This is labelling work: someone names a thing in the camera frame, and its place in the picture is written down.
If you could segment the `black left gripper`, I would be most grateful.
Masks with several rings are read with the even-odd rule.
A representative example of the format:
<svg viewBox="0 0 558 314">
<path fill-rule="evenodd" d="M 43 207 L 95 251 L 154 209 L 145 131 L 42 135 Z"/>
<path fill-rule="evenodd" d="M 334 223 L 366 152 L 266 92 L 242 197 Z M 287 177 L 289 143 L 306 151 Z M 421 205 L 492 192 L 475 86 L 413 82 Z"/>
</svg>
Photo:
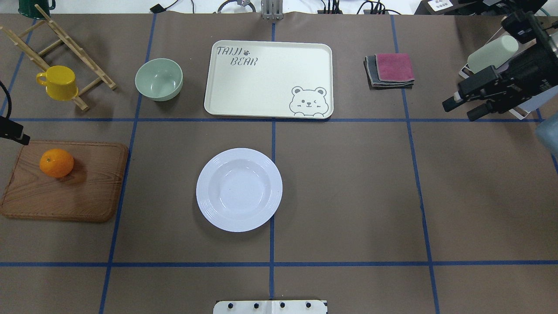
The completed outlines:
<svg viewBox="0 0 558 314">
<path fill-rule="evenodd" d="M 23 127 L 4 116 L 0 116 L 0 137 L 12 140 L 22 145 L 28 145 L 30 142 L 29 135 L 24 134 Z"/>
</svg>

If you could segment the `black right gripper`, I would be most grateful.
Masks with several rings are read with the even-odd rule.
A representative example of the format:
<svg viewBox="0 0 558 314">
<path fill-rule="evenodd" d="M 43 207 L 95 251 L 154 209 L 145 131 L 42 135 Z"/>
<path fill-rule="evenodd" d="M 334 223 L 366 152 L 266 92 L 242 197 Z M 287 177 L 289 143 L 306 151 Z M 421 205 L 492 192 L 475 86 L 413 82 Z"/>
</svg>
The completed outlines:
<svg viewBox="0 0 558 314">
<path fill-rule="evenodd" d="M 458 91 L 442 102 L 446 113 L 466 102 L 480 101 L 467 112 L 469 121 L 516 107 L 532 111 L 557 95 L 557 48 L 534 44 L 513 57 L 505 70 L 488 66 L 458 84 Z"/>
</svg>

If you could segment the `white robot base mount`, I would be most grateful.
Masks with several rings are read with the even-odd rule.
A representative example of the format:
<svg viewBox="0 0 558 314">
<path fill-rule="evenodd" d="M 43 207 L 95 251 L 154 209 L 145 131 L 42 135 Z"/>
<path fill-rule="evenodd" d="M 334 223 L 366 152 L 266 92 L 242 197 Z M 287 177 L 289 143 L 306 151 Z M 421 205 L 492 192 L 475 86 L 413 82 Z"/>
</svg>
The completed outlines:
<svg viewBox="0 0 558 314">
<path fill-rule="evenodd" d="M 327 314 L 326 300 L 223 300 L 214 314 Z"/>
</svg>

